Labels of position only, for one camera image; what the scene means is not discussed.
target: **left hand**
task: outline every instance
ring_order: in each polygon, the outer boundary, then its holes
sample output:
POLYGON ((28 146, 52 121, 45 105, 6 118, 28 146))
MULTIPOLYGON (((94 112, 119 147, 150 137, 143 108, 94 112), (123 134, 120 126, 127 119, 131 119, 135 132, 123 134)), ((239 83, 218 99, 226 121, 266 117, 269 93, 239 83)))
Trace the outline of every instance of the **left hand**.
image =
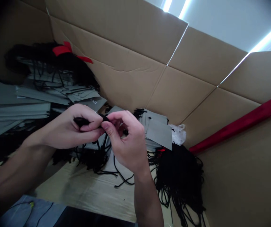
POLYGON ((47 145, 57 149, 67 149, 94 142, 105 133, 102 128, 98 128, 102 121, 103 118, 88 106, 75 104, 31 134, 24 141, 24 144, 28 146, 47 145), (73 121, 75 117, 83 117, 90 124, 79 128, 73 121))

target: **white wall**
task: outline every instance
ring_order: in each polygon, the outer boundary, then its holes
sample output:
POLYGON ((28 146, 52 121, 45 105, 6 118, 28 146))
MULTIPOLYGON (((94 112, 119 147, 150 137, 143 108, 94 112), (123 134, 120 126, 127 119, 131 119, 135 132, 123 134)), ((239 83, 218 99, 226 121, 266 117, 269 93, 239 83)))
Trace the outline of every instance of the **white wall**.
MULTIPOLYGON (((147 0, 162 7, 162 0, 147 0)), ((172 0, 179 16, 185 0, 172 0)), ((199 31, 249 52, 271 31, 271 0, 192 0, 183 20, 199 31)))

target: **hand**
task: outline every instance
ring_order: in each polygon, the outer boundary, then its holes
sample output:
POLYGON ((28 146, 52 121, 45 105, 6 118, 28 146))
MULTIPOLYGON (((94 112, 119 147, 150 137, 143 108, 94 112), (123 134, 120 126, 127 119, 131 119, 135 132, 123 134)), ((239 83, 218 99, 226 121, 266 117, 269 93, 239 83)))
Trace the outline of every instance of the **hand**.
POLYGON ((143 170, 150 173, 143 125, 129 111, 113 112, 107 118, 110 122, 104 121, 101 126, 110 137, 117 160, 134 175, 141 174, 143 170), (124 129, 129 134, 121 139, 124 129))
POLYGON ((31 134, 24 143, 27 145, 47 145, 57 149, 67 149, 96 141, 105 131, 98 128, 103 118, 88 106, 75 104, 47 125, 31 134), (81 128, 73 121, 83 117, 90 124, 81 128))

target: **white plastic bag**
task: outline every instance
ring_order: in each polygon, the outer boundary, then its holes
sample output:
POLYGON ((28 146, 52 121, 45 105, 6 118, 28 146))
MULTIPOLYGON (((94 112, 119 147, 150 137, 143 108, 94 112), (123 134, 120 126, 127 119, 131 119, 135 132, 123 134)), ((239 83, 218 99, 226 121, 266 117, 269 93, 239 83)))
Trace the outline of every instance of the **white plastic bag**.
POLYGON ((186 136, 187 136, 187 133, 184 130, 185 125, 184 124, 178 125, 178 126, 171 125, 171 124, 168 124, 168 125, 170 125, 170 127, 173 129, 172 130, 172 142, 177 145, 183 144, 186 141, 186 136))

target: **cardboard wall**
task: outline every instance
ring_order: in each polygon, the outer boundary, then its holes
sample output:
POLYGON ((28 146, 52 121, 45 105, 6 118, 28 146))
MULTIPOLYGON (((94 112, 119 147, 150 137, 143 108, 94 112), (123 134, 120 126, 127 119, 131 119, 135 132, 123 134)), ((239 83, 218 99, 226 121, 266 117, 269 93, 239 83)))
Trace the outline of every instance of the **cardboard wall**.
POLYGON ((198 157, 210 226, 271 226, 271 119, 198 157))
MULTIPOLYGON (((250 54, 184 121, 187 148, 271 99, 271 52, 250 54)), ((198 155, 210 226, 271 226, 271 118, 198 155)))
POLYGON ((246 54, 189 25, 169 66, 218 86, 246 54))
POLYGON ((187 23, 143 0, 46 0, 51 16, 167 64, 187 23))
MULTIPOLYGON (((143 0, 46 4, 50 16, 44 1, 14 1, 0 21, 1 80, 23 80, 4 66, 14 44, 69 41, 73 53, 93 60, 111 105, 184 123, 187 148, 271 98, 271 52, 250 54, 217 88, 247 53, 143 0)), ((199 157, 210 226, 271 225, 271 119, 199 157)))
POLYGON ((251 53, 220 88, 258 103, 271 99, 271 51, 251 53))
POLYGON ((43 11, 43 3, 44 1, 37 1, 36 7, 33 7, 15 0, 0 17, 0 80, 18 84, 23 82, 23 76, 5 67, 4 54, 13 45, 53 41, 49 17, 43 11))

